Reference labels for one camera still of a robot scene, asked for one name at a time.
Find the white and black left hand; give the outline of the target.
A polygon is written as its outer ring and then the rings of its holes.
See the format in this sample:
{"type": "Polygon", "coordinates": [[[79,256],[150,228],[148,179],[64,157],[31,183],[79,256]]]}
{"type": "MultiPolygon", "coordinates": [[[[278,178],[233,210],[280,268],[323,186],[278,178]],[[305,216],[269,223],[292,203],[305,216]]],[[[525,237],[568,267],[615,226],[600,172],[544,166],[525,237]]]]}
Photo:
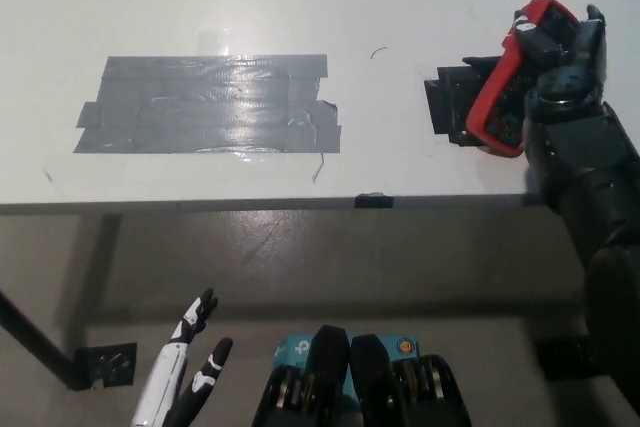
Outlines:
{"type": "Polygon", "coordinates": [[[188,386],[181,387],[188,364],[188,348],[205,329],[217,304],[218,298],[209,288],[182,315],[156,357],[131,420],[133,426],[189,426],[198,416],[233,347],[231,338],[222,338],[188,386]]]}

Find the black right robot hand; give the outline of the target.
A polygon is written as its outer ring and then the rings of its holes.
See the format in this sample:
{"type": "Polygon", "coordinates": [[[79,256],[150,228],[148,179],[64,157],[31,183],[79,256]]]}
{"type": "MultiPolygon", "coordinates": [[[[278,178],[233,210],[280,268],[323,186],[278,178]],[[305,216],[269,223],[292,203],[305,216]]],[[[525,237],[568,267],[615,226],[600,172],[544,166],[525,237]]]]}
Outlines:
{"type": "Polygon", "coordinates": [[[593,116],[606,81],[605,15],[589,4],[579,21],[555,0],[545,2],[538,20],[523,8],[514,12],[517,49],[535,73],[525,112],[549,124],[593,116]]]}

